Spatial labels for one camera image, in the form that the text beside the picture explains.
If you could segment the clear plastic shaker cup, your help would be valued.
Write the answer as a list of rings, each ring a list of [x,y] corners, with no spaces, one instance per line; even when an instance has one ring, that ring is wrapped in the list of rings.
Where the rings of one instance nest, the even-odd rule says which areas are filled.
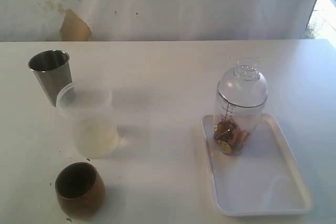
[[[221,95],[216,96],[213,114],[213,139],[226,155],[242,152],[255,130],[265,104],[255,107],[229,103]]]

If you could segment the clear dome shaker lid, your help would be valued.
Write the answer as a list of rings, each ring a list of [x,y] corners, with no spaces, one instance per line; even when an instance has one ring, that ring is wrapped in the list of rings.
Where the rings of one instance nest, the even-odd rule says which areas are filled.
[[[268,84],[254,58],[241,58],[227,70],[217,85],[219,97],[242,108],[258,108],[268,98]]]

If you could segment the stainless steel cup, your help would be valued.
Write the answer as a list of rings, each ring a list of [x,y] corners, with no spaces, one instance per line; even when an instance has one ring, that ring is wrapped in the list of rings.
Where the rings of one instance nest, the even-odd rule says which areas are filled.
[[[47,50],[34,55],[28,62],[52,106],[56,106],[60,90],[72,82],[70,56],[62,50]]]

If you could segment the brown wooden cup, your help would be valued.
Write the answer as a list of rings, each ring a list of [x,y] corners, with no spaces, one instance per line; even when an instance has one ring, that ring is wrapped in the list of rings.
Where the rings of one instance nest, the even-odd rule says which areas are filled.
[[[97,169],[77,162],[65,167],[55,181],[57,201],[70,218],[86,220],[102,207],[106,190]]]

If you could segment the translucent plastic cup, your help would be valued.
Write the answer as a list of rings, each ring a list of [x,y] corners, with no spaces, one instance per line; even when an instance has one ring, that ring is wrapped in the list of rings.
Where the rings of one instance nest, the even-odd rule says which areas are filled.
[[[119,144],[111,89],[90,82],[71,82],[56,99],[58,112],[70,123],[77,151],[86,158],[103,158]]]

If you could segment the white rectangular tray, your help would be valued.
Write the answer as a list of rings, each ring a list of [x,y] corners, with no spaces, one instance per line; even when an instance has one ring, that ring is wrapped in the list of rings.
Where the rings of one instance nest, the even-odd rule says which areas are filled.
[[[230,217],[302,215],[313,206],[295,156],[275,117],[262,114],[242,153],[223,154],[202,118],[213,202]]]

